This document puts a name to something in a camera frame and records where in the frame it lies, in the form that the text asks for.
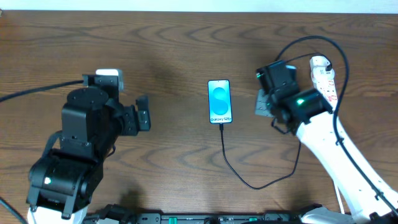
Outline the blue Galaxy smartphone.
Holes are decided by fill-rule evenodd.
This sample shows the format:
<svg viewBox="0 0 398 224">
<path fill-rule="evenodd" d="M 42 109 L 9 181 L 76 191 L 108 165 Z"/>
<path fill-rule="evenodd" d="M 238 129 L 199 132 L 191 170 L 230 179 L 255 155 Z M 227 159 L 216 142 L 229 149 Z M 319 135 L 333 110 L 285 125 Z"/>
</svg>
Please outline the blue Galaxy smartphone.
<svg viewBox="0 0 398 224">
<path fill-rule="evenodd" d="M 208 81 L 208 106 L 211 124 L 233 122 L 229 80 Z"/>
</svg>

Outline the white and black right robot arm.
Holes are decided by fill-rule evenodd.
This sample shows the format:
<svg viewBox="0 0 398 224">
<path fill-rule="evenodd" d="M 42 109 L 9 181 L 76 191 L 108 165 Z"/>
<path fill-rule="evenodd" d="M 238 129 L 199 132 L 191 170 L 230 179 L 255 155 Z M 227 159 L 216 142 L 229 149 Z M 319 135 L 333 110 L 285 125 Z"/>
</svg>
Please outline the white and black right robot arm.
<svg viewBox="0 0 398 224">
<path fill-rule="evenodd" d="M 331 62 L 310 59 L 314 87 L 300 91 L 296 68 L 278 60 L 256 71 L 268 112 L 307 146 L 328 172 L 355 223 L 397 223 L 397 192 L 371 167 L 338 115 Z"/>
</svg>

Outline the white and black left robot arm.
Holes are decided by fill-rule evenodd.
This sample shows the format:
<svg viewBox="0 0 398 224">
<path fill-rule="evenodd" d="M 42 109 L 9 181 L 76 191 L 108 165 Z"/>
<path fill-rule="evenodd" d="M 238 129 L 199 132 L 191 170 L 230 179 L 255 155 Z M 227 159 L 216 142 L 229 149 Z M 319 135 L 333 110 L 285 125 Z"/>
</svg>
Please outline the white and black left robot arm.
<svg viewBox="0 0 398 224">
<path fill-rule="evenodd" d="M 119 136 L 150 130 L 149 99 L 123 106 L 117 88 L 73 90 L 62 109 L 62 129 L 47 141 L 29 173 L 29 223 L 82 223 L 103 164 Z"/>
</svg>

